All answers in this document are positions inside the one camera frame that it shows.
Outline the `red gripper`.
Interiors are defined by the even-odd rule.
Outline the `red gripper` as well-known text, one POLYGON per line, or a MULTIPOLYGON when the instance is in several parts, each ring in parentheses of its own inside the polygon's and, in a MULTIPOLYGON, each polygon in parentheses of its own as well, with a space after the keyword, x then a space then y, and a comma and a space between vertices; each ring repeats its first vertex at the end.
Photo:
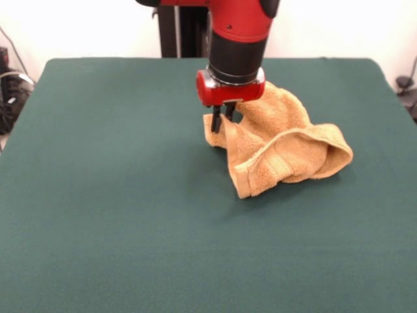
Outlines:
POLYGON ((257 100, 265 90, 266 77, 262 68, 257 71, 254 82, 246 85, 227 85, 215 80, 207 69, 196 74, 197 94, 204 106, 213 106, 211 132, 219 132, 222 118, 221 105, 225 104, 225 117, 232 121, 236 102, 257 100))

